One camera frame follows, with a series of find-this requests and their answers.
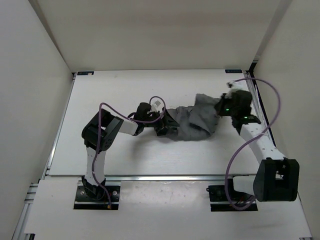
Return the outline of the grey pleated skirt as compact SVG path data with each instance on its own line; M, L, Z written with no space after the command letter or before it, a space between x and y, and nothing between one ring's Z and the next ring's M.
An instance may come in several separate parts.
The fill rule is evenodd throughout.
M219 101L219 98L198 93L194 105L168 109L168 113L179 123L179 127L171 128L165 137L173 141L202 141L210 138L216 132L219 123L215 109Z

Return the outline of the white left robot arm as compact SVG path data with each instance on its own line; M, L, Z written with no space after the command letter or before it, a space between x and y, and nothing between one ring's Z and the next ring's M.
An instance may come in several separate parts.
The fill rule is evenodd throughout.
M112 146L118 133L138 136L145 128L153 128L158 137L176 130L180 124L169 114L159 101L153 104L142 102L129 117L112 115L99 107L98 113L82 130L81 136L87 150L87 170L82 177L83 184L89 184L87 194L93 200L100 200L105 194L106 151Z

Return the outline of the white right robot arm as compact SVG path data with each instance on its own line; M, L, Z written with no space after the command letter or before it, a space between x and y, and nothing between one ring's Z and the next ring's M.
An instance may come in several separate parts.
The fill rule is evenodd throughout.
M259 167L254 176L234 176L225 186L224 193L230 200L242 193L260 202L293 202L298 195L300 165L296 159L285 157L263 133L257 116L251 113L252 94L237 90L223 94L215 105L220 117L230 117L232 126L253 152Z

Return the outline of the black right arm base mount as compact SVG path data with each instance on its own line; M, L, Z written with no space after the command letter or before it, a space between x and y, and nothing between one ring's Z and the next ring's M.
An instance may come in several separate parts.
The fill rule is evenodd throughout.
M229 196L234 205L238 208L246 206L250 202L251 195L238 192L233 189L233 185L229 186ZM206 188L209 194L210 211L211 212L238 212L231 203L229 203L224 185L209 185Z

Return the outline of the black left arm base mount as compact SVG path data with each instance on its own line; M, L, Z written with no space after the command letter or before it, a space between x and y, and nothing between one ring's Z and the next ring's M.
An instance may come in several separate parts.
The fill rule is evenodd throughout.
M121 186L109 185L105 180L101 184L104 184L104 187L92 185L82 176L76 188L73 209L118 210Z

